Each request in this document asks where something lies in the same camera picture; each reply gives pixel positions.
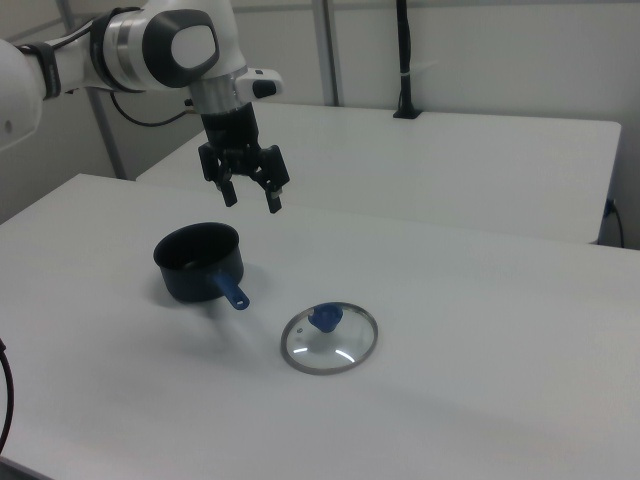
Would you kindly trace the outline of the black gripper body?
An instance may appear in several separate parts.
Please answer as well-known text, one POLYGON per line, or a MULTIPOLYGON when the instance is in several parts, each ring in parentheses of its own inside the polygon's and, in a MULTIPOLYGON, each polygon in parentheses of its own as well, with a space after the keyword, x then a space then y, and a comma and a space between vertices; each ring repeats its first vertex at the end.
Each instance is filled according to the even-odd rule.
POLYGON ((200 146, 200 161, 205 176, 218 176, 226 163, 233 174, 257 175, 259 129, 252 103, 232 111, 200 116, 207 142, 200 146))

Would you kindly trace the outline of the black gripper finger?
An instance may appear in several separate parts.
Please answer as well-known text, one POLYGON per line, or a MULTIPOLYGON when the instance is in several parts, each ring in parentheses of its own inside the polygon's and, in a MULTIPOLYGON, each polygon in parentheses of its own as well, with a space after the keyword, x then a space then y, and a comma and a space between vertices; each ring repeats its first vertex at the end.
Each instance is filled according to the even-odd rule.
POLYGON ((210 143, 201 145, 198 148, 198 154, 205 180, 216 185, 227 207, 235 205, 237 196, 232 184, 232 170, 228 160, 210 143))
POLYGON ((269 212, 277 213, 282 208, 280 196, 283 187, 290 181, 281 150, 277 145, 260 148, 256 152, 251 179, 264 190, 269 212))

